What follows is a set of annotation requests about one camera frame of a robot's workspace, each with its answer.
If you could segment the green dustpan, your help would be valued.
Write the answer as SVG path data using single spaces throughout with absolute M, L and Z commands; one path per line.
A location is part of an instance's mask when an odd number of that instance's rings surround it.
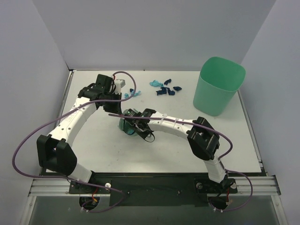
M 124 118 L 120 118 L 118 127 L 121 131 L 129 136 L 137 136 L 137 133 L 130 128 L 130 125 L 125 121 Z

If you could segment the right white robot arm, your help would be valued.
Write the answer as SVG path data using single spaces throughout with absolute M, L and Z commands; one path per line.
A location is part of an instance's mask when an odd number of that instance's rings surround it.
M 215 155 L 220 146 L 220 136 L 205 118 L 185 120 L 153 109 L 145 109 L 143 112 L 127 109 L 123 116 L 120 121 L 123 122 L 123 130 L 128 135 L 138 135 L 147 141 L 149 138 L 155 138 L 155 131 L 160 131 L 187 140 L 192 153 L 205 163 L 210 188 L 219 192 L 226 187 L 226 171 Z

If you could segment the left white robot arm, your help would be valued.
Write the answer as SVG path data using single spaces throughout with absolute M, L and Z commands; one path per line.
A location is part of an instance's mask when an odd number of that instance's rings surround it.
M 48 135 L 37 139 L 39 165 L 42 168 L 80 181 L 80 188 L 91 193 L 96 189 L 96 180 L 91 178 L 92 171 L 78 163 L 72 144 L 87 119 L 100 107 L 108 113 L 121 113 L 121 89 L 125 80 L 113 79 L 98 74 L 96 82 L 84 87 L 78 93 L 65 117 Z

